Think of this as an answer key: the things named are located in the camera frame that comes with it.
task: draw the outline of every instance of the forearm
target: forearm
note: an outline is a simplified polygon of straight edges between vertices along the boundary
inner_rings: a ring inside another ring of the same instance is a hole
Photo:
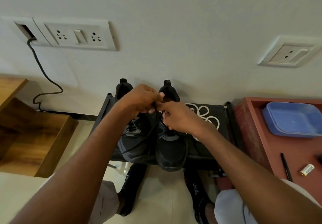
[[[203,123],[194,136],[224,169],[258,223],[317,223],[322,220],[318,206],[229,143],[212,124]]]
[[[88,223],[107,164],[131,118],[118,104],[12,223]]]

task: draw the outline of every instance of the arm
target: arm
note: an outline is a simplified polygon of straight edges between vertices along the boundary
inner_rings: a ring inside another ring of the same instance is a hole
[[[139,85],[119,100],[91,136],[11,221],[14,223],[88,223],[99,188],[128,122],[162,97]]]
[[[322,209],[223,138],[216,127],[182,103],[159,105],[164,123],[192,134],[215,157],[259,224],[321,223]]]

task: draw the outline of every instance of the shoe heel tab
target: shoe heel tab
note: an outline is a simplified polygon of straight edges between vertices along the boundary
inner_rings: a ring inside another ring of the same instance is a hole
[[[171,86],[170,80],[164,80],[163,86]]]

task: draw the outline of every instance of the black sock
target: black sock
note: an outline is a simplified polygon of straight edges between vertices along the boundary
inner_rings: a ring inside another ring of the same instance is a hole
[[[184,181],[191,194],[195,218],[198,223],[207,223],[205,219],[205,207],[212,203],[203,187],[202,181],[195,170],[184,169]]]
[[[121,216],[127,216],[131,213],[137,191],[143,180],[146,169],[147,165],[144,164],[134,163],[131,165],[126,175],[123,187],[119,192],[119,194],[121,194],[125,199],[125,204],[119,213]]]

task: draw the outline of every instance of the wall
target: wall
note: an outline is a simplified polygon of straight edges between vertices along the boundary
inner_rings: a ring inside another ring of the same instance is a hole
[[[260,67],[280,34],[322,36],[322,0],[0,0],[0,15],[110,20],[120,51],[36,47],[48,75],[65,89],[43,107],[97,115],[120,78],[155,89],[171,79],[186,102],[223,104],[244,96],[322,98],[321,51],[303,67]],[[0,22],[0,73],[31,80],[30,103],[54,86],[27,45]]]

